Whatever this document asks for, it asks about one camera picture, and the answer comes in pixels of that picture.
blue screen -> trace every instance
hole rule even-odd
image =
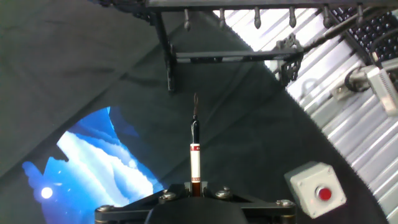
[[[118,107],[104,108],[81,119],[59,139],[57,146],[68,162],[50,157],[43,174],[33,163],[23,163],[47,224],[92,224],[94,210],[102,205],[123,207],[163,190],[120,142],[114,124],[118,132],[139,142]]]

corrugated metal sheet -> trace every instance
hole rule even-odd
[[[292,32],[305,45],[326,31],[318,9],[297,9],[295,14],[297,25],[291,28],[287,9],[262,10],[257,30],[254,11],[225,12],[227,25],[254,50],[272,50]],[[387,117],[371,90],[343,101],[330,92],[360,65],[344,38],[336,37],[305,56],[298,80],[287,91],[369,185],[390,223],[398,224],[398,118]]]

metal frame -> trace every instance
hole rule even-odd
[[[212,11],[212,10],[242,10],[254,9],[283,9],[294,6],[295,8],[323,8],[325,5],[330,7],[356,7],[362,4],[364,7],[370,6],[398,6],[394,0],[148,0],[146,6],[154,11]]]

metal bracket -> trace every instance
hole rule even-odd
[[[299,52],[303,52],[303,47],[294,34],[290,34],[286,39],[278,41],[275,49],[297,49]],[[297,54],[297,56],[288,60],[278,60],[277,71],[279,72],[279,81],[282,86],[287,87],[290,82],[296,81],[303,58],[304,54]]]

wire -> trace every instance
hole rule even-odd
[[[398,33],[398,28],[393,29],[392,31],[389,31],[389,32],[385,33],[384,35],[382,35],[381,37],[378,37],[373,42],[372,47],[370,49],[369,56],[370,56],[374,66],[377,66],[378,68],[383,69],[381,61],[379,60],[379,56],[376,53],[376,48],[377,48],[377,45],[380,44],[381,41],[383,41],[385,38],[388,38],[388,37],[394,35],[395,33]]]

